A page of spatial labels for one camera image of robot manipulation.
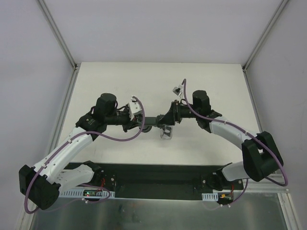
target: white tabletop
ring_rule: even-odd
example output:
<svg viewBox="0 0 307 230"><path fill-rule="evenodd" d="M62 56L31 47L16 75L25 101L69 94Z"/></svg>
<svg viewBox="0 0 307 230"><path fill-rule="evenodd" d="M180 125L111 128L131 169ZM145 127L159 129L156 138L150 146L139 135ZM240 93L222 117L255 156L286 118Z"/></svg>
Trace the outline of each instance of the white tabletop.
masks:
<svg viewBox="0 0 307 230"><path fill-rule="evenodd" d="M165 114L177 96L172 89L187 79L188 99L195 90L205 90L212 109L228 120L258 131L248 89L240 65L191 63L103 63L83 62L72 93L60 141L81 116L96 104L104 92L116 95L119 106L136 95L146 116ZM121 126L108 126L106 135L117 138L133 136L138 129L124 133ZM242 160L241 151L219 136L198 127L195 119L184 119L174 127L171 140L160 139L153 127L129 142L115 142L98 137L72 162L224 165Z"/></svg>

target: white table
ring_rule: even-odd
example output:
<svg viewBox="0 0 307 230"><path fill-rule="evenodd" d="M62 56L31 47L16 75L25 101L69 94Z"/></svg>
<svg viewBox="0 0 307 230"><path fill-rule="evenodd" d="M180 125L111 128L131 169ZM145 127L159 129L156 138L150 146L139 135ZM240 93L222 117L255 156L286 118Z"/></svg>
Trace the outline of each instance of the white table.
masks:
<svg viewBox="0 0 307 230"><path fill-rule="evenodd" d="M187 79L188 99L195 90L206 90L212 109L240 126L258 131L244 75L237 64L191 63L102 63L84 62L65 118L62 141L79 118L95 105L104 92L116 95L119 106L136 95L146 116L165 114L177 98L172 89ZM124 133L121 126L108 126L105 134L127 138L138 129ZM198 127L195 119L184 119L174 127L171 140L160 139L153 127L129 142L99 137L83 149L72 162L224 165L242 160L241 151L214 134Z"/></svg>

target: robotic arm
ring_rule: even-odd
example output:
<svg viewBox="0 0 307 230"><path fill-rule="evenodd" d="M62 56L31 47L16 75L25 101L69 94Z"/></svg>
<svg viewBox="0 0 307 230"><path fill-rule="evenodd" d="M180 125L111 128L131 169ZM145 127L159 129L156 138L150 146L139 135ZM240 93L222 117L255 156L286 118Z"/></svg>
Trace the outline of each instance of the robotic arm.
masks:
<svg viewBox="0 0 307 230"><path fill-rule="evenodd" d="M122 125L124 132L138 127L144 133L149 132L152 127L158 127L161 129L161 136L171 138L172 126L180 123L183 118L196 119L200 128L227 139L242 150L243 161L225 165L206 178L206 184L218 191L222 191L229 181L244 178L260 181L279 168L274 158L254 140L255 138L268 147L283 165L280 153L268 132L250 132L255 137L251 138L246 132L229 125L225 117L211 109L206 91L195 91L193 104L182 103L182 84L173 92L178 95L180 101L172 102L169 111L157 117L145 117L142 104L135 99L118 109L116 96L110 93L102 94L96 105L79 119L76 127L57 148L33 167L25 165L20 169L21 192L26 195L29 190L29 198L39 208L47 209L60 193L70 188L83 183L98 184L103 177L102 169L91 161L64 173L62 170L83 148L95 141L98 134L106 130L107 125ZM208 119L200 118L194 112Z"/></svg>

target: gray floor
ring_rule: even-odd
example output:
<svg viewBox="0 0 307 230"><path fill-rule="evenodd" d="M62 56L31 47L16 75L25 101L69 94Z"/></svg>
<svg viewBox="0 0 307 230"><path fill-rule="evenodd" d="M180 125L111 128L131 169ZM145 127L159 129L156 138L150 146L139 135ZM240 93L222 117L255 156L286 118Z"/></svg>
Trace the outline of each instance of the gray floor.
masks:
<svg viewBox="0 0 307 230"><path fill-rule="evenodd" d="M50 209L71 199L59 198ZM32 230L282 230L287 229L277 194L244 194L230 208L176 200L76 201L54 212L39 211Z"/></svg>

